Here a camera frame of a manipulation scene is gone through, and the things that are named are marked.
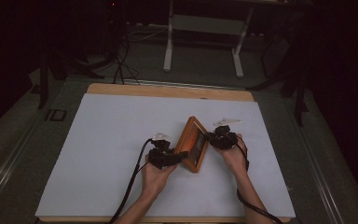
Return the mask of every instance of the white board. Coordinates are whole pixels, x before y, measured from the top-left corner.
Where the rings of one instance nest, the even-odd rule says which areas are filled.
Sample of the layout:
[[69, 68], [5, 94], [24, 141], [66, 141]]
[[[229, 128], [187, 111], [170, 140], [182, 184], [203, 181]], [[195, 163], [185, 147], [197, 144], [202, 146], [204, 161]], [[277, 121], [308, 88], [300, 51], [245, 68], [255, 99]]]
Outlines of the white board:
[[[295, 212], [269, 135], [255, 102], [85, 94], [36, 211], [37, 217], [111, 217], [117, 210], [144, 142], [158, 132], [175, 147], [190, 116], [208, 130], [222, 118], [248, 147], [249, 176], [268, 211]], [[145, 154], [153, 145], [148, 145]], [[140, 194], [138, 174], [125, 211]], [[147, 217], [242, 217], [236, 184], [209, 147], [197, 174], [179, 166]]]

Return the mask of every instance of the table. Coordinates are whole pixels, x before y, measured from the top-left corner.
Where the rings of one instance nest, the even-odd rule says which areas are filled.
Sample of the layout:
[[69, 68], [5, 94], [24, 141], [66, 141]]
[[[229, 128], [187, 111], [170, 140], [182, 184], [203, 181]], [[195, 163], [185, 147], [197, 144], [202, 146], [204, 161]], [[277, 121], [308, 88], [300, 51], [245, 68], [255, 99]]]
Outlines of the table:
[[255, 10], [255, 5], [273, 5], [285, 7], [286, 5], [288, 5], [288, 3], [286, 1], [277, 0], [240, 0], [240, 2], [248, 4], [250, 6], [248, 11], [246, 12], [246, 19], [244, 21], [175, 14], [173, 12], [173, 0], [170, 0], [170, 12], [168, 19], [168, 42], [163, 65], [164, 71], [171, 71], [173, 51], [172, 32], [173, 29], [178, 29], [224, 35], [237, 35], [239, 37], [238, 44], [235, 48], [232, 49], [231, 52], [235, 66], [236, 76], [238, 78], [243, 77], [240, 52], [243, 40], [249, 27], [249, 23]]

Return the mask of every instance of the wire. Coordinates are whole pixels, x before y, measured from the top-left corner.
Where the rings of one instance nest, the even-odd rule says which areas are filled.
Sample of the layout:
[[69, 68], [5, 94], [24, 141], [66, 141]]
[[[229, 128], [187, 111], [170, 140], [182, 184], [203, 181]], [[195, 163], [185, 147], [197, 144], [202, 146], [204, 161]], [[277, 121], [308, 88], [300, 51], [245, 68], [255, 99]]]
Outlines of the wire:
[[138, 85], [141, 85], [137, 79], [137, 77], [139, 76], [139, 71], [134, 69], [134, 68], [131, 68], [127, 65], [127, 63], [125, 61], [122, 61], [123, 63], [121, 65], [124, 65], [126, 68], [127, 68], [127, 71], [130, 73], [130, 77], [123, 77], [123, 78], [132, 78], [132, 79], [135, 79], [135, 81], [138, 83]]
[[133, 31], [133, 32], [129, 33], [129, 35], [134, 35], [134, 34], [153, 34], [155, 32], [156, 31], [145, 31], [145, 29], [143, 29], [143, 30], [139, 30], [139, 31]]
[[277, 217], [273, 216], [272, 214], [268, 213], [267, 211], [264, 211], [263, 209], [260, 209], [260, 208], [258, 208], [258, 207], [256, 207], [256, 206], [254, 206], [254, 205], [252, 205], [252, 204], [246, 202], [246, 201], [242, 198], [242, 196], [241, 196], [241, 194], [240, 194], [240, 191], [239, 191], [238, 189], [237, 189], [237, 197], [238, 197], [238, 199], [240, 200], [241, 203], [243, 203], [243, 204], [246, 205], [247, 207], [251, 208], [252, 210], [254, 210], [255, 212], [257, 212], [258, 214], [263, 215], [263, 216], [265, 216], [265, 217], [268, 217], [268, 218], [272, 219], [273, 221], [275, 221], [276, 223], [282, 224], [282, 222], [281, 222]]
[[138, 42], [138, 41], [142, 41], [142, 40], [146, 40], [147, 38], [150, 38], [152, 37], [153, 35], [158, 35], [158, 34], [161, 34], [162, 32], [165, 32], [167, 31], [168, 29], [164, 29], [164, 30], [161, 30], [161, 31], [157, 31], [151, 35], [147, 35], [145, 37], [142, 37], [142, 38], [139, 38], [139, 39], [133, 39], [133, 40], [130, 40], [131, 42]]
[[[244, 157], [245, 160], [246, 160], [246, 169], [247, 169], [248, 166], [249, 166], [249, 161], [248, 161], [248, 157], [247, 157], [247, 152], [245, 152], [245, 150], [244, 150], [242, 147], [240, 147], [240, 145], [237, 143], [237, 141], [235, 141], [235, 140], [233, 140], [232, 138], [230, 138], [230, 137], [228, 136], [228, 134], [222, 133], [222, 135], [225, 136], [226, 138], [228, 138], [236, 147], [238, 147], [238, 150], [241, 151], [243, 157]], [[238, 137], [238, 138], [239, 138], [239, 139], [243, 142], [243, 144], [245, 145], [245, 142], [243, 141], [243, 139], [240, 138], [240, 137]], [[252, 210], [254, 210], [255, 212], [257, 212], [258, 214], [263, 215], [263, 216], [265, 216], [265, 217], [268, 217], [268, 218], [274, 220], [276, 223], [282, 224], [282, 222], [281, 222], [277, 217], [273, 216], [273, 215], [270, 214], [269, 212], [264, 211], [263, 209], [260, 209], [260, 208], [258, 208], [258, 207], [256, 207], [256, 206], [254, 206], [254, 205], [252, 205], [252, 204], [246, 202], [246, 201], [242, 198], [242, 196], [241, 196], [241, 194], [240, 194], [240, 191], [239, 191], [238, 189], [237, 189], [237, 197], [238, 197], [238, 199], [240, 200], [241, 203], [243, 203], [243, 204], [246, 205], [247, 207], [251, 208]]]
[[114, 75], [114, 77], [113, 77], [113, 84], [116, 84], [116, 78], [117, 78], [117, 74], [118, 74], [118, 72], [119, 72], [119, 73], [120, 73], [120, 77], [121, 77], [121, 83], [124, 85], [124, 78], [123, 78], [123, 72], [122, 72], [122, 70], [121, 70], [121, 65], [122, 65], [122, 64], [124, 63], [124, 61], [126, 60], [127, 55], [128, 55], [128, 53], [129, 53], [129, 49], [128, 49], [128, 47], [127, 47], [126, 45], [124, 45], [123, 43], [121, 43], [121, 44], [124, 46], [126, 52], [125, 52], [124, 57], [122, 58], [121, 61], [120, 61], [120, 59], [119, 59], [119, 56], [117, 55], [118, 68], [117, 68], [117, 70], [116, 70], [116, 72], [115, 72], [115, 75]]
[[34, 224], [38, 224], [40, 222], [40, 218], [38, 217], [35, 221]]
[[133, 169], [133, 172], [132, 172], [132, 176], [131, 176], [131, 180], [130, 180], [130, 183], [129, 185], [127, 186], [127, 190], [126, 190], [126, 193], [124, 194], [124, 197], [123, 197], [123, 200], [121, 201], [121, 204], [120, 206], [118, 207], [117, 211], [115, 212], [115, 214], [113, 215], [113, 217], [110, 219], [110, 221], [108, 222], [108, 224], [112, 224], [114, 223], [118, 216], [120, 216], [120, 213], [121, 213], [121, 210], [123, 210], [123, 207], [124, 205], [126, 204], [126, 201], [127, 199], [129, 198], [129, 195], [130, 195], [130, 192], [131, 192], [131, 189], [132, 189], [132, 185], [133, 185], [133, 181], [135, 180], [135, 177], [136, 175], [139, 173], [139, 171], [141, 169], [139, 169], [139, 164], [141, 163], [141, 159], [142, 159], [142, 156], [144, 155], [144, 151], [145, 151], [145, 147], [146, 145], [151, 142], [152, 139], [149, 138], [147, 139], [147, 141], [144, 143], [144, 146], [142, 147], [142, 150], [141, 150], [141, 153], [139, 154], [139, 158], [138, 158], [138, 161], [136, 162], [136, 165], [135, 165], [135, 168]]
[[298, 214], [297, 214], [297, 213], [295, 213], [295, 214], [296, 214], [296, 219], [297, 219], [298, 223], [304, 224], [304, 223], [302, 222], [301, 218], [298, 216]]
[[139, 173], [142, 169], [144, 169], [144, 167], [145, 167], [148, 163], [150, 163], [150, 161], [145, 162], [145, 164], [144, 164], [141, 168], [139, 168], [138, 173]]

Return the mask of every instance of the hand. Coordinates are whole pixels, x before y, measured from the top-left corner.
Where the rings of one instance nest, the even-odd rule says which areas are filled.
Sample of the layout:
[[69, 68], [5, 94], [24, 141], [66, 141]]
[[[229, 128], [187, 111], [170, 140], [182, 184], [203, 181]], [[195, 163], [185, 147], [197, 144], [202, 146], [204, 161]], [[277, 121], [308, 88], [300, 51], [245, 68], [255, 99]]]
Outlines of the hand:
[[169, 166], [160, 170], [151, 163], [142, 169], [142, 195], [152, 197], [155, 200], [164, 190], [168, 177], [178, 165]]
[[[238, 145], [244, 150], [245, 155], [247, 155], [247, 148], [246, 145], [242, 141], [242, 135], [240, 133], [237, 134], [238, 139]], [[221, 150], [219, 148], [216, 148], [217, 152], [219, 152], [220, 155], [222, 155], [226, 165], [230, 169], [234, 175], [238, 173], [246, 173], [246, 159], [243, 157], [240, 148], [237, 146], [234, 146], [231, 149], [225, 149]]]

